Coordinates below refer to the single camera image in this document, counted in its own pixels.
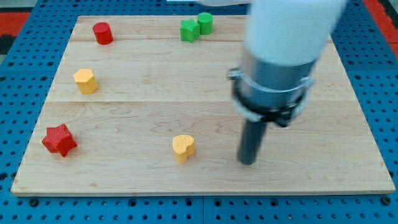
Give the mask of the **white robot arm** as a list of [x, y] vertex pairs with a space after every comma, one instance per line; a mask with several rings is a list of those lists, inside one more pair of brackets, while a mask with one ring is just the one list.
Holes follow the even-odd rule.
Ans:
[[205, 6], [249, 4], [244, 46], [274, 65], [316, 60], [347, 0], [195, 0]]

